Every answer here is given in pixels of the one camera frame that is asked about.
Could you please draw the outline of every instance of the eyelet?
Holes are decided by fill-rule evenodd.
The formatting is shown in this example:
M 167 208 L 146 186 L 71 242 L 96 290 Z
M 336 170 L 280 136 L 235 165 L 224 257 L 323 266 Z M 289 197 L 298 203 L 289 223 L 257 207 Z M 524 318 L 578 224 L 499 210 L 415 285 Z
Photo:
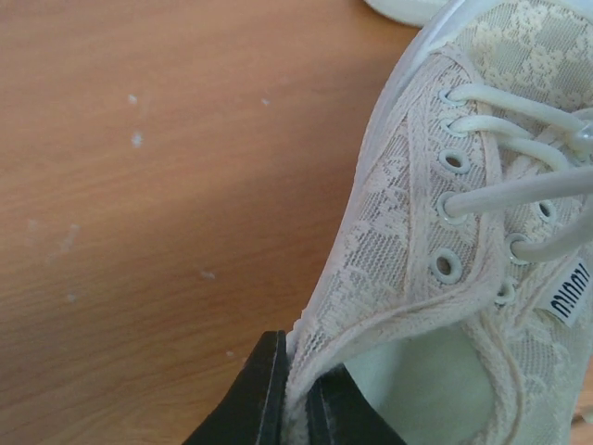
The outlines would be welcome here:
M 460 257 L 448 248 L 440 248 L 435 253 L 430 269 L 436 279 L 444 285 L 454 285 L 460 281 L 463 273 Z
M 517 241 L 531 243 L 531 239 L 529 239 L 527 236 L 523 234 L 510 234 L 505 239 L 505 245 L 507 246 L 507 255 L 509 256 L 509 260 L 511 260 L 513 264 L 516 264 L 517 266 L 526 266 L 527 264 L 529 264 L 529 261 L 519 260 L 515 256 L 515 254 L 512 253 L 512 243 L 515 243 Z
M 447 211 L 445 210 L 445 202 L 450 197 L 455 196 L 455 192 L 445 192 L 443 193 L 438 199 L 436 200 L 436 211 L 438 212 L 438 216 L 443 218 L 447 223 L 451 225 L 460 225 L 467 221 L 467 215 L 461 215 L 458 217 L 449 216 Z
M 443 150 L 438 154 L 438 160 L 450 172 L 465 174 L 470 170 L 470 160 L 459 150 Z
M 517 291 L 515 290 L 514 283 L 510 278 L 506 278 L 502 282 L 502 286 L 500 287 L 500 291 L 497 293 L 494 302 L 497 306 L 502 307 L 513 303 L 516 299 Z
M 539 218 L 544 221 L 545 223 L 555 223 L 556 218 L 558 217 L 558 212 L 556 211 L 556 206 L 552 203 L 552 201 L 545 200 L 540 201 L 534 204 L 536 208 L 536 213 Z
M 449 105 L 450 107 L 463 107 L 464 105 L 467 104 L 467 100 L 451 100 L 448 98 L 449 93 L 452 91 L 452 89 L 444 89 L 438 92 L 438 98 L 441 100 L 441 102 L 443 102 L 444 104 Z
M 451 130 L 451 123 L 453 123 L 455 120 L 454 119 L 442 119 L 441 122 L 439 122 L 440 126 L 441 126 L 441 130 L 443 130 L 446 133 L 449 133 L 451 136 L 454 137 L 467 137 L 469 135 L 469 133 L 461 133 L 461 132 L 455 132 L 453 130 Z

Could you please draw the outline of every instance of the white shoelace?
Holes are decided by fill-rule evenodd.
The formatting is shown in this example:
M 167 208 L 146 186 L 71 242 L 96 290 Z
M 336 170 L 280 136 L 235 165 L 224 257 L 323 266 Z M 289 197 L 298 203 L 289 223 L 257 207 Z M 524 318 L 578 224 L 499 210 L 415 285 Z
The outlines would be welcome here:
M 535 141 L 533 134 L 510 121 L 483 115 L 460 118 L 448 125 L 453 133 L 494 133 L 501 147 L 538 159 L 548 165 L 551 172 L 448 197 L 444 209 L 450 217 L 459 218 L 468 213 L 503 210 L 547 199 L 585 195 L 585 209 L 574 222 L 541 243 L 515 241 L 511 251 L 520 261 L 551 261 L 593 240 L 593 166 L 590 165 L 593 122 L 582 121 L 574 114 L 482 84 L 458 86 L 447 94 L 447 99 L 456 103 L 480 101 L 552 125 L 566 135 L 566 146 L 584 164 L 576 168 L 558 148 Z

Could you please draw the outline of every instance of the black object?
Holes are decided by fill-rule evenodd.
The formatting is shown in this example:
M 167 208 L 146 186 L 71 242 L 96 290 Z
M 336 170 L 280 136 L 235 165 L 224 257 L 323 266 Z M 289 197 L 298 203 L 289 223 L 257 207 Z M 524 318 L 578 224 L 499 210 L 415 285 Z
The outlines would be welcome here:
M 286 334 L 265 332 L 219 406 L 183 445 L 278 445 L 287 377 Z
M 280 445 L 287 378 L 286 334 L 265 332 L 219 406 L 183 445 Z M 406 445 L 343 365 L 315 383 L 307 416 L 310 445 Z
M 364 399 L 344 365 L 315 383 L 307 416 L 310 445 L 406 445 Z

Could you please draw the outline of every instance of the wood grain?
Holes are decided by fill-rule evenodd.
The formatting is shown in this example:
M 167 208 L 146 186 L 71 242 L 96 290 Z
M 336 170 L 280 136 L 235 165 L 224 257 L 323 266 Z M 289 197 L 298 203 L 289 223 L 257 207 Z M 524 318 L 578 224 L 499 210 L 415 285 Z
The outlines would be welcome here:
M 185 439 L 307 302 L 415 33 L 361 1 L 0 0 L 0 443 Z

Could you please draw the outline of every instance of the shoe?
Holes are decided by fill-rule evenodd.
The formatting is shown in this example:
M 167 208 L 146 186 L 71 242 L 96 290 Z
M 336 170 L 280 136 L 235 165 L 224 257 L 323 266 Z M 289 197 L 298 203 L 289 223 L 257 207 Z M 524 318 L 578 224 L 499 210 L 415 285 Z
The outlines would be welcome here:
M 567 444 L 593 350 L 593 2 L 454 0 L 372 113 L 287 338 L 284 443 L 344 363 L 409 444 Z
M 389 19 L 422 27 L 435 16 L 447 0 L 364 0 L 367 5 Z

